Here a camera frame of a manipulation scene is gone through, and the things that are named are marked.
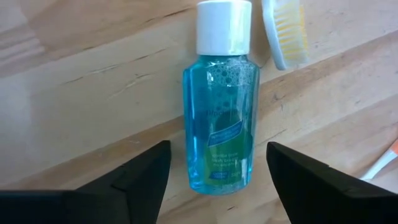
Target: bottle label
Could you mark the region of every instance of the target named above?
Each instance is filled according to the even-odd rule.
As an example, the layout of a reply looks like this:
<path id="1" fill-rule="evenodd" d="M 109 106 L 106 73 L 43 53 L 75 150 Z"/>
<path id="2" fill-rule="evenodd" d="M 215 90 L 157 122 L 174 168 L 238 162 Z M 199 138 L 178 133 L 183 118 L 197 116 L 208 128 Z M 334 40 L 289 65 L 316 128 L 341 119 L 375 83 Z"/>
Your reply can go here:
<path id="1" fill-rule="evenodd" d="M 209 135 L 205 149 L 205 183 L 209 185 L 234 184 L 242 180 L 245 164 L 245 142 L 248 132 L 243 122 Z"/>
<path id="2" fill-rule="evenodd" d="M 242 121 L 239 121 L 231 127 L 210 134 L 208 147 L 223 144 L 224 142 L 236 138 L 242 131 L 242 123 Z"/>

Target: white bottle cap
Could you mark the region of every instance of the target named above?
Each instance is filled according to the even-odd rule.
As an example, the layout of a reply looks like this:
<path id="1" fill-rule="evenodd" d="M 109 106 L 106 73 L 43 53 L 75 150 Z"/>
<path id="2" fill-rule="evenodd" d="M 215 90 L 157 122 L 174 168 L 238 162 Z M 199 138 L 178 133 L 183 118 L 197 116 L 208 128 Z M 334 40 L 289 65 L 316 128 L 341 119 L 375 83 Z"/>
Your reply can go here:
<path id="1" fill-rule="evenodd" d="M 246 55 L 250 51 L 251 2 L 213 0 L 198 4 L 197 53 Z"/>

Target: plastic bottle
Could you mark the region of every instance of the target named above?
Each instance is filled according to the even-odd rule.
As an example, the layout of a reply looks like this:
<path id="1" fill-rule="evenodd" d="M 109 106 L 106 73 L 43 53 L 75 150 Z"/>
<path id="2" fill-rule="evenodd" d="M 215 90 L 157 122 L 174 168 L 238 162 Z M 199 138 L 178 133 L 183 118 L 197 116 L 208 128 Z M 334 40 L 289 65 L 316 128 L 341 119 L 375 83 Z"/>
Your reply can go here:
<path id="1" fill-rule="evenodd" d="M 183 74 L 190 186 L 224 195 L 250 182 L 259 68 L 248 60 L 251 3 L 197 6 L 198 60 Z"/>

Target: wood grain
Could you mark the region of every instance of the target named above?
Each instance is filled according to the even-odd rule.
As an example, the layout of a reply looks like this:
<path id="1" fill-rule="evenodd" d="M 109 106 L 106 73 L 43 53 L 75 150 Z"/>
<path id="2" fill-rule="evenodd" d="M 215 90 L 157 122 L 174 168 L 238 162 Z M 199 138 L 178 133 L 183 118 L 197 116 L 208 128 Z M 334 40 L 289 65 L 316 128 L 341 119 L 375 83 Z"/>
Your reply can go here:
<path id="1" fill-rule="evenodd" d="M 197 195 L 181 117 L 197 2 L 1 1 L 0 187 L 75 189 L 171 139 L 159 223 L 288 223 L 267 169 L 268 141 L 359 176 L 398 136 L 397 1 L 302 0 L 312 59 L 279 72 L 255 0 L 254 177 L 238 194 Z M 398 192 L 397 175 L 393 162 L 373 183 Z"/>
<path id="2" fill-rule="evenodd" d="M 3 188 L 74 189 L 171 139 L 172 169 L 159 223 L 288 223 L 267 169 L 266 143 L 282 142 L 359 175 L 398 136 L 398 66 L 392 53 L 397 48 L 394 32 L 263 83 L 252 183 L 237 194 L 207 197 L 189 189 L 182 118 Z M 398 192 L 398 163 L 387 171 L 374 183 Z"/>

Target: liquid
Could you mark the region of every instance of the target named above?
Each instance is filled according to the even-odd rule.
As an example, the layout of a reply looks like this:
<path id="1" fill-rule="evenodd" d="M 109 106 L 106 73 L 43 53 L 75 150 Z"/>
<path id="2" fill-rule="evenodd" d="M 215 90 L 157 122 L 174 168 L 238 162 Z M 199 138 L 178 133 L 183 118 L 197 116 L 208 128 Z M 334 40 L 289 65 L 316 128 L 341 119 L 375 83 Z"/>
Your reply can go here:
<path id="1" fill-rule="evenodd" d="M 184 73 L 190 186 L 202 194 L 231 194 L 251 179 L 258 68 L 240 57 L 199 60 Z"/>

